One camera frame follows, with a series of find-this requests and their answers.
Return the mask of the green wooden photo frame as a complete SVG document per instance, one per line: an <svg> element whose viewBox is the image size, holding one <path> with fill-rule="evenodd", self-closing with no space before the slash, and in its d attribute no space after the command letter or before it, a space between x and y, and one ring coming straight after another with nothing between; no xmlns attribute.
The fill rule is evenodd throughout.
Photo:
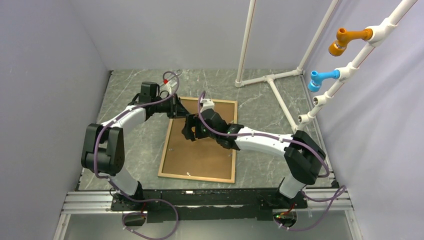
<svg viewBox="0 0 424 240"><path fill-rule="evenodd" d="M209 137L187 140L182 134L184 125L184 118L169 121L157 176L235 183L236 151L223 148Z"/></svg>

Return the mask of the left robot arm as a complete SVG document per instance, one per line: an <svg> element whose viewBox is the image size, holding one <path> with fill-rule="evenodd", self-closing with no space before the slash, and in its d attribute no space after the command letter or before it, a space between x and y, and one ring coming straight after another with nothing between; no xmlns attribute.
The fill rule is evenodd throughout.
<svg viewBox="0 0 424 240"><path fill-rule="evenodd" d="M142 184L125 168L124 134L146 122L154 114L164 113L169 119L185 118L189 111L180 98L168 87L167 95L161 97L160 86L154 82L143 82L140 92L127 107L114 118L101 124L91 123L85 131L81 153L81 165L100 179L107 180L124 199L131 210L144 203Z"/></svg>

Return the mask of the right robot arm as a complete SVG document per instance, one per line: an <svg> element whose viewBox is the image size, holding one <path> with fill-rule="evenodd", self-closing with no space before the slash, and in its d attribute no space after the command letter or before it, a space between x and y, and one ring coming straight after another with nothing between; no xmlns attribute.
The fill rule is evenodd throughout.
<svg viewBox="0 0 424 240"><path fill-rule="evenodd" d="M193 142L211 138L225 149L282 157L289 168L275 194L276 203L282 208L289 207L301 189L314 185L321 177L321 169L325 169L325 177L329 175L325 152L302 130L292 135L257 131L242 124L227 123L217 112L207 109L201 114L187 115L181 132Z"/></svg>

